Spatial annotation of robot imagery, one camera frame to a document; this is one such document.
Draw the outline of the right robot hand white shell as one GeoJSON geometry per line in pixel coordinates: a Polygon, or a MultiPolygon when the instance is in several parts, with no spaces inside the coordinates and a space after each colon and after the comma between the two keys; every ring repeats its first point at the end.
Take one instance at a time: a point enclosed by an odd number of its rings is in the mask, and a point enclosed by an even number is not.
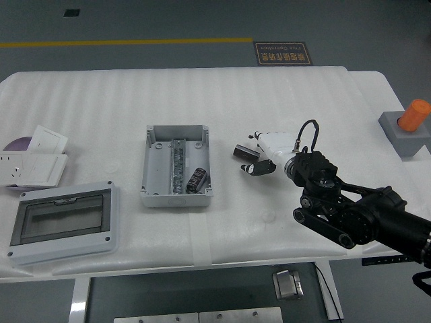
{"type": "Polygon", "coordinates": [[[267,159],[255,161],[251,164],[241,165],[241,169],[251,176],[262,176],[273,173],[281,168],[286,174],[287,169],[293,165],[295,159],[295,139],[289,133],[260,133],[255,132],[251,138],[257,140],[257,145],[266,155],[267,159]]]}

